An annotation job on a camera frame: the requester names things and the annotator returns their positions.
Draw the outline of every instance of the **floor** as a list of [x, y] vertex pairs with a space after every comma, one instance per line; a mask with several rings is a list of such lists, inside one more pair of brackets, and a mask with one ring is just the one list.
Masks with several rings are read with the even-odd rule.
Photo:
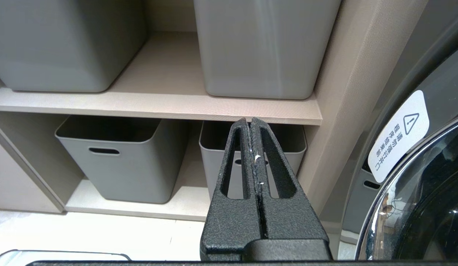
[[[78, 212], [0, 211], [0, 254], [32, 249], [118, 253], [132, 260], [199, 260], [203, 226], [203, 222]], [[341, 242], [339, 259], [353, 259], [354, 249]]]

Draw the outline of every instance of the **white sticker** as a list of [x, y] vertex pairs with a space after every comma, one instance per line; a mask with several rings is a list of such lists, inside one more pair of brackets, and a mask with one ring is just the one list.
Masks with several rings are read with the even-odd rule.
[[389, 120], [370, 150], [368, 166], [378, 183], [385, 180], [399, 159], [426, 135], [428, 129], [424, 94], [415, 91]]

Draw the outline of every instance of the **plastic storage bin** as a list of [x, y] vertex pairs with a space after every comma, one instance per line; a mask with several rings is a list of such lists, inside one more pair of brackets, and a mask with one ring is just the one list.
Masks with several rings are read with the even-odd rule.
[[[206, 174], [207, 188], [209, 189], [211, 198], [214, 188], [216, 187], [222, 157], [224, 157], [225, 143], [227, 142], [231, 125], [232, 122], [204, 121], [201, 128], [199, 144], [204, 164], [204, 172]], [[307, 149], [303, 126], [270, 124], [270, 127], [278, 139], [291, 168], [296, 174]], [[240, 158], [240, 148], [236, 147], [234, 164], [232, 165], [229, 182], [229, 192], [227, 193], [227, 196], [232, 199], [244, 198], [242, 192], [242, 165]], [[278, 198], [278, 192], [275, 189], [275, 181], [273, 180], [270, 164], [266, 155], [265, 161], [271, 197]]]
[[164, 203], [188, 141], [185, 121], [70, 116], [55, 136], [106, 199]]
[[194, 0], [207, 92], [309, 97], [339, 5], [340, 0]]
[[0, 0], [0, 78], [17, 91], [104, 91], [146, 37], [140, 0]]

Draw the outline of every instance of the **storage shelf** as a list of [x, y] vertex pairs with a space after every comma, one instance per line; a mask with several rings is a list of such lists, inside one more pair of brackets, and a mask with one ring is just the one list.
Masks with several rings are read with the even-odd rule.
[[196, 33], [153, 33], [107, 91], [15, 92], [0, 88], [0, 111], [320, 125], [313, 95], [305, 100], [222, 98], [204, 89]]
[[199, 127], [195, 126], [170, 200], [165, 204], [148, 204], [104, 199], [89, 180], [82, 180], [65, 205], [70, 212], [130, 215], [165, 219], [205, 221], [210, 198], [198, 144]]

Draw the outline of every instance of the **washing machine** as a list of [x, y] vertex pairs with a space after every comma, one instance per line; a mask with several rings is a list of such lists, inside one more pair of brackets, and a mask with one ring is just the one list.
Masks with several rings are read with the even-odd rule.
[[428, 2], [363, 119], [341, 241], [357, 259], [458, 259], [458, 0]]

